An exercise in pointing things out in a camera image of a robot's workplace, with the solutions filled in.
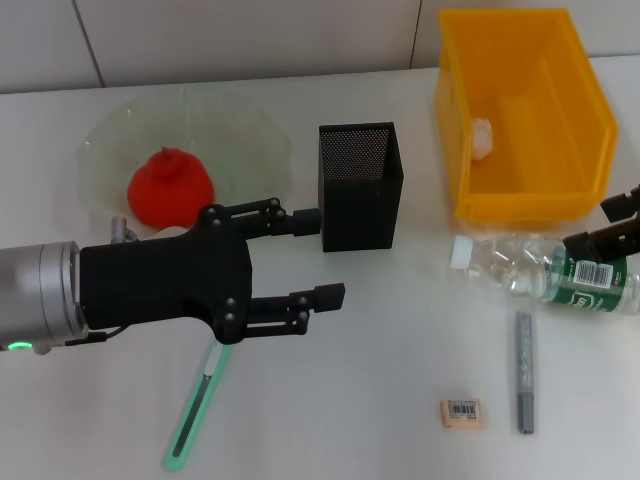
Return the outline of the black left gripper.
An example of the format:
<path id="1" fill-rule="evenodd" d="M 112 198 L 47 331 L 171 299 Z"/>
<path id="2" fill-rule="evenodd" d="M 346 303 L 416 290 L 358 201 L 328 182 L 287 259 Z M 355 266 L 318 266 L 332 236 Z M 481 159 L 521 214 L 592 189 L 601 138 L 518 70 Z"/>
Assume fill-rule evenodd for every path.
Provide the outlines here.
<path id="1" fill-rule="evenodd" d="M 317 235 L 318 208 L 288 214 L 277 197 L 202 208 L 177 236 L 86 247 L 80 306 L 91 330 L 195 318 L 226 345 L 245 337 L 252 266 L 245 238 Z"/>

